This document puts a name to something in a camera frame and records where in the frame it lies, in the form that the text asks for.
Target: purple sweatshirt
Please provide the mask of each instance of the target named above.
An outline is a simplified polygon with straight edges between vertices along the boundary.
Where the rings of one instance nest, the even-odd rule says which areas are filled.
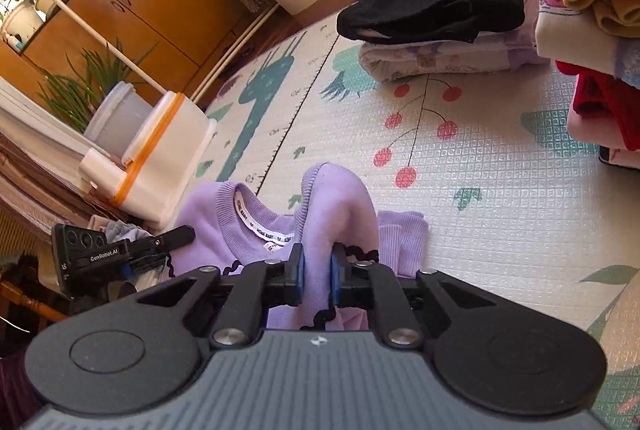
[[[427,223],[421,213],[379,211],[376,216],[367,188],[348,169],[321,163],[306,171],[302,201],[293,215],[278,215],[265,207],[243,184],[206,182],[188,198],[175,225],[194,228],[196,240],[172,252],[175,274],[203,265],[230,268],[279,258],[288,260],[293,243],[305,251],[305,289],[298,307],[269,311],[268,327],[298,330],[313,326],[314,316],[327,309],[331,249],[335,242],[379,250],[380,262],[398,275],[413,277],[420,269]],[[367,328],[366,313],[336,309],[327,330]]]

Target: white pipe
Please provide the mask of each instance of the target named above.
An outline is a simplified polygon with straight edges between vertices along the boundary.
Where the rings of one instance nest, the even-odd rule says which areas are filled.
[[[262,25],[271,18],[276,9],[279,7],[278,4],[274,5],[266,14],[261,14],[254,20],[254,22],[247,28],[247,30],[234,42],[232,48],[227,51],[226,54],[217,64],[214,66],[209,74],[205,77],[205,79],[200,83],[196,92],[191,96],[191,100],[194,103],[197,103],[199,99],[207,92],[207,89],[210,87],[211,83],[213,83],[216,78],[225,70],[226,66],[233,60],[235,55],[240,52],[240,49],[244,47],[244,44],[248,42],[252,36],[262,27]]]
[[[203,89],[204,86],[209,84],[209,79],[211,78],[212,74],[215,73],[215,71],[217,71],[218,67],[225,62],[226,57],[228,57],[228,55],[231,54],[231,52],[236,48],[236,46],[246,38],[247,34],[251,32],[251,30],[255,27],[255,25],[261,19],[263,19],[268,12],[269,12],[268,9],[263,11],[253,22],[251,22],[251,24],[242,32],[242,34],[240,34],[240,36],[236,38],[236,41],[233,42],[233,44],[231,44],[231,46],[226,50],[223,56],[216,62],[213,68],[209,71],[209,74],[207,74],[207,76],[205,76],[202,79],[202,81],[200,82],[196,90],[193,91],[190,98],[191,100],[193,100],[196,96],[200,94],[200,91]]]
[[[98,34],[95,29],[93,29],[87,22],[85,22],[80,16],[78,16],[73,10],[69,8],[62,0],[53,0],[58,7],[60,7],[65,13],[71,16],[78,25],[82,27],[85,31],[91,34],[96,40],[98,40],[102,45],[106,45],[109,51],[116,56],[122,63],[126,64],[131,70],[133,70],[136,74],[138,74],[142,79],[148,82],[154,89],[158,90],[161,94],[166,94],[166,90],[160,86],[155,80],[151,78],[144,70],[142,70],[139,66],[137,66],[133,61],[129,60],[123,53],[121,53],[117,48],[111,45],[107,40],[105,40],[100,34]]]

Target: white folded clothing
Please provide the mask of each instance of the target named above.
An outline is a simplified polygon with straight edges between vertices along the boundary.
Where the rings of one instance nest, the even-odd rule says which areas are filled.
[[[640,88],[640,39],[612,36],[598,27],[591,8],[569,9],[562,0],[540,0],[538,54],[603,74]]]

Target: metal screw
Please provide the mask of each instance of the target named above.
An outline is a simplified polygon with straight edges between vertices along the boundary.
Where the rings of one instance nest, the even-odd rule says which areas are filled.
[[[239,329],[220,329],[213,335],[213,339],[220,345],[235,345],[244,340],[244,333]]]
[[[389,333],[389,339],[396,345],[412,345],[420,339],[420,334],[413,329],[394,329]]]

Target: clothing label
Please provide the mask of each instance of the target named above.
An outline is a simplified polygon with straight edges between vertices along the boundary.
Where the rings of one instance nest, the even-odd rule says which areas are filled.
[[[238,217],[240,217],[240,220],[242,220],[244,225],[247,226],[262,240],[267,240],[273,242],[278,247],[283,247],[288,242],[290,242],[291,239],[293,239],[293,233],[285,235],[284,233],[272,231],[271,229],[267,229],[257,220],[255,220],[254,217],[252,217],[251,214],[247,211],[246,206],[244,205],[244,198],[242,197],[242,193],[238,190],[236,190],[236,193],[234,194],[234,206],[236,207],[236,213],[238,214]]]

